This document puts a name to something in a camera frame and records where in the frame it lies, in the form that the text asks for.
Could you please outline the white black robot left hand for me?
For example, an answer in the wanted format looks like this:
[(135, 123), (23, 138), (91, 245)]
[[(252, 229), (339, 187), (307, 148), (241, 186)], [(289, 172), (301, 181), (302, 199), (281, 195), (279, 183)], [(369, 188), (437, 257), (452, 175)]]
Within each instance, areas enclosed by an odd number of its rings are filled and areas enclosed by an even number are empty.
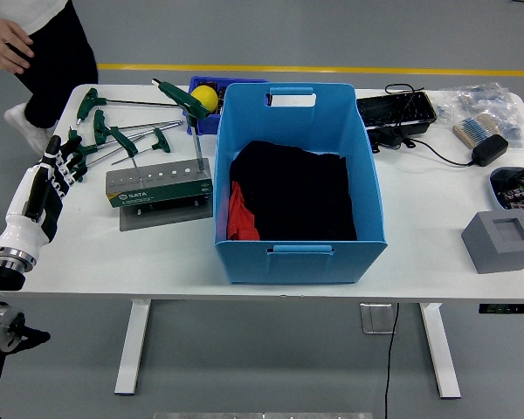
[(5, 217), (6, 228), (0, 236), (0, 264), (16, 263), (30, 271), (40, 250), (56, 235), (63, 200), (76, 180), (82, 160), (76, 135), (66, 143), (54, 135), (42, 157), (29, 167), (18, 184)]

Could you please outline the person's right hand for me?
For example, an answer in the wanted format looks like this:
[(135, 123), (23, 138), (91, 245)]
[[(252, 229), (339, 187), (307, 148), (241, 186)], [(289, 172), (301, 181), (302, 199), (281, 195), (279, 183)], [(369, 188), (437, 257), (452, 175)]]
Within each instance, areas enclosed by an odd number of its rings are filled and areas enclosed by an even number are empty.
[(0, 67), (13, 74), (23, 74), (34, 57), (33, 41), (15, 22), (0, 18)]

